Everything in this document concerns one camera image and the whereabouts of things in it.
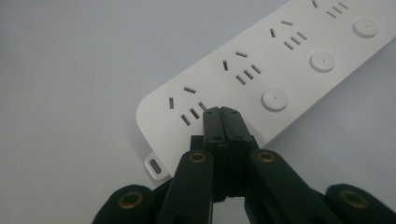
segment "electrical socket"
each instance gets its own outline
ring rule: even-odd
[[[143,99],[148,170],[173,175],[213,106],[238,110],[265,147],[396,36],[395,10],[393,0],[289,1]]]

